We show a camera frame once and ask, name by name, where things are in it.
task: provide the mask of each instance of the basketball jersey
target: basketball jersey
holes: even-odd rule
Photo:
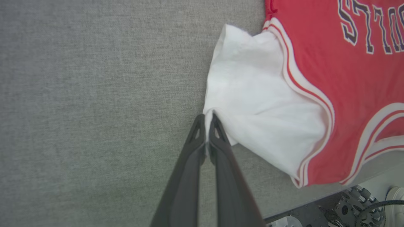
[[[403,1],[266,1],[287,84],[326,113],[296,186],[349,184],[367,161],[404,150]]]

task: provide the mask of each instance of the gray fabric surface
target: gray fabric surface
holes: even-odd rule
[[[224,23],[261,30],[263,0],[0,1],[0,226],[148,226]],[[234,152],[263,216],[342,189],[297,190]],[[392,153],[358,181],[404,161]],[[215,226],[214,167],[200,226]]]

